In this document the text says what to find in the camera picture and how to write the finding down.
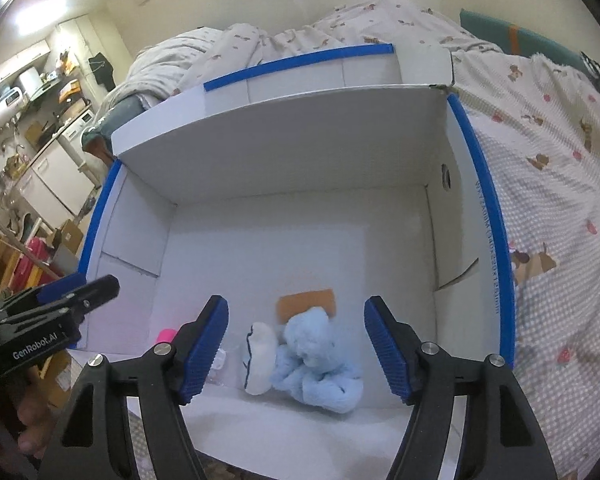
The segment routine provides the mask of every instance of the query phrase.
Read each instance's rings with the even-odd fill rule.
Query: light blue plush toy
[[[283,335],[286,344],[277,349],[270,377],[273,388],[310,406],[353,410],[362,398],[362,375],[347,359],[324,309],[314,306],[293,316]]]

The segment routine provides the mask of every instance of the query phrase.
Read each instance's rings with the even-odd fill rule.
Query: pink object
[[[177,333],[178,331],[173,328],[165,328],[163,330],[160,330],[158,337],[155,338],[155,344],[170,343],[171,341],[173,341],[173,338],[176,337]]]

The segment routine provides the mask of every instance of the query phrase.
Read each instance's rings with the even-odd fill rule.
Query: white plush object
[[[259,321],[251,325],[242,354],[244,390],[248,394],[261,395],[271,388],[277,349],[278,336],[272,327]]]

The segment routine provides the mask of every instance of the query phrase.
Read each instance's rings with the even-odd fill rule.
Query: silver bolt
[[[422,343],[420,349],[427,355],[435,355],[440,352],[440,347],[431,341]]]
[[[89,366],[100,366],[103,359],[104,357],[102,356],[102,354],[96,354],[91,359],[89,359],[87,363]]]
[[[169,343],[158,343],[154,346],[154,354],[156,355],[167,355],[171,352],[171,345]]]
[[[498,354],[491,354],[489,356],[489,362],[493,366],[497,366],[498,368],[505,365],[504,357],[502,357],[501,355],[498,355]]]

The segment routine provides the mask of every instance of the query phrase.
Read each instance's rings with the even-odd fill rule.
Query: white cabinet
[[[11,85],[30,66],[42,69],[51,50],[45,40],[39,41],[0,64],[0,86]]]
[[[33,171],[73,215],[80,212],[93,190],[91,181],[78,171],[75,162],[57,142],[33,164]]]
[[[60,227],[65,220],[74,218],[31,168],[20,178],[17,191],[51,227]]]

